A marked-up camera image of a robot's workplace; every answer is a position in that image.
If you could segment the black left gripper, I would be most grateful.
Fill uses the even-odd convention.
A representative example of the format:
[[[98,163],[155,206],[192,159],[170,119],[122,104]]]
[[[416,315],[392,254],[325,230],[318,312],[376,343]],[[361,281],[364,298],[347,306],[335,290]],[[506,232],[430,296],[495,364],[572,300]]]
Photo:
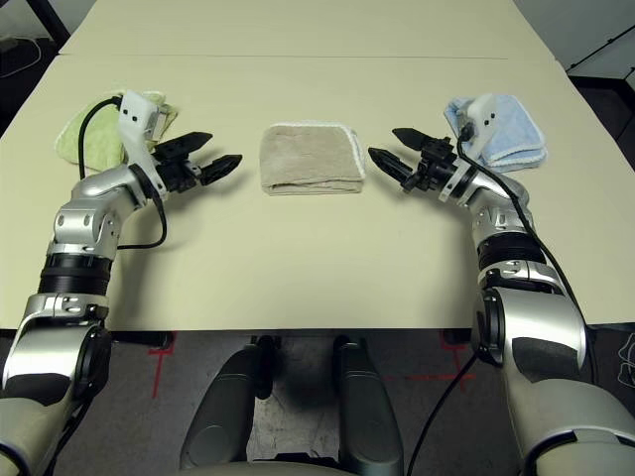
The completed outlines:
[[[156,170],[169,193],[184,193],[198,183],[208,186],[231,174],[241,163],[241,155],[224,155],[200,168],[190,160],[190,153],[197,151],[212,135],[206,132],[190,132],[158,144],[152,156],[157,161]]]

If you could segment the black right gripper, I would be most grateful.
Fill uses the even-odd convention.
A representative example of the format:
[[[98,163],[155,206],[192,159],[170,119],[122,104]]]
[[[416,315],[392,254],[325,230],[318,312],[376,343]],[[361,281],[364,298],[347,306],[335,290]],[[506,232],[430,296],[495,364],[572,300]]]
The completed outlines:
[[[403,145],[421,153],[417,168],[413,171],[391,152],[378,148],[368,149],[372,162],[400,182],[403,191],[441,190],[456,170],[450,137],[434,138],[413,128],[395,128],[392,133]]]

